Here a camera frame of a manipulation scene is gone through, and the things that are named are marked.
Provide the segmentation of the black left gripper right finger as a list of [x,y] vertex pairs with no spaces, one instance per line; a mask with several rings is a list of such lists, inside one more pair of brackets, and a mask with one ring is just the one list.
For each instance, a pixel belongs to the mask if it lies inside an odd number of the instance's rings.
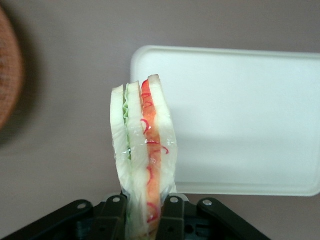
[[156,239],[185,240],[185,203],[189,199],[184,194],[170,194],[163,205]]

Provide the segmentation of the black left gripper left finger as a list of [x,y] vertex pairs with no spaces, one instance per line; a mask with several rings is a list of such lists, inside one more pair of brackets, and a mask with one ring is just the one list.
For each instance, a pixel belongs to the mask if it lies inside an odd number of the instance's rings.
[[94,208],[92,240],[124,240],[126,236],[127,197],[109,194]]

